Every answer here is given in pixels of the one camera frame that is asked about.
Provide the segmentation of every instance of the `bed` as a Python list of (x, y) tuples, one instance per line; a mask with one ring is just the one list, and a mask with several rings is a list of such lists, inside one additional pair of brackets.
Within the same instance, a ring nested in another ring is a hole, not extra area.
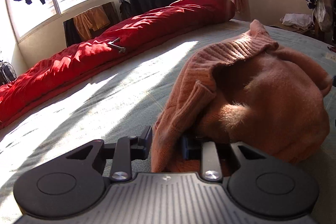
[[(0, 223), (13, 223), (21, 212), (12, 194), (15, 180), (25, 171), (93, 139), (116, 142), (140, 135), (152, 125), (169, 97), (185, 61), (199, 48), (234, 37), (249, 29), (248, 22), (231, 20), (203, 27), (147, 50), (107, 69), (46, 101), (3, 128), (0, 142)], [(267, 27), (271, 37), (299, 50), (336, 73), (327, 45), (315, 39)], [(313, 216), (321, 224), (336, 223), (336, 88), (324, 100), (331, 131), (320, 151), (300, 164), (319, 182), (320, 197)], [(109, 174), (108, 161), (104, 174)], [(150, 170), (150, 158), (132, 163), (133, 173)]]

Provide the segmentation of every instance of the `plastic bag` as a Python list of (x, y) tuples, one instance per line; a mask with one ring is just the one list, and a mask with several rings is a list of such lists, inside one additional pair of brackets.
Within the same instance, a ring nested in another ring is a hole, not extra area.
[(314, 8), (314, 16), (323, 32), (331, 30), (333, 24), (333, 3), (334, 0), (317, 0), (317, 5)]

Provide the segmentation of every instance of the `knit sweater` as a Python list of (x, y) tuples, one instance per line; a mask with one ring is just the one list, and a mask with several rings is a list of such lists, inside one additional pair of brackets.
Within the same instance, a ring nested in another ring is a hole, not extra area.
[(183, 160), (177, 145), (186, 130), (299, 162), (329, 133), (323, 97), (330, 89), (331, 77), (320, 65), (279, 46), (254, 20), (248, 32), (186, 62), (154, 125), (152, 172), (199, 171), (199, 161)]

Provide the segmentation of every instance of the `backpack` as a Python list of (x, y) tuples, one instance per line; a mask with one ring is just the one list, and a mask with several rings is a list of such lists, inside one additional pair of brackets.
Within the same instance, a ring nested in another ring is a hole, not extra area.
[(16, 80), (17, 76), (14, 68), (8, 62), (0, 61), (0, 85), (8, 84)]

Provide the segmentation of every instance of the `red blanket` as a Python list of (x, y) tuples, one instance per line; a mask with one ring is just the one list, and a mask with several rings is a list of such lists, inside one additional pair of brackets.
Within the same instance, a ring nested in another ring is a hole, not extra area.
[[(71, 45), (0, 87), (0, 128), (107, 68), (177, 35), (228, 21), (234, 15), (230, 0), (179, 0), (124, 20), (95, 39)], [(118, 37), (116, 45), (125, 47), (126, 53), (107, 46)]]

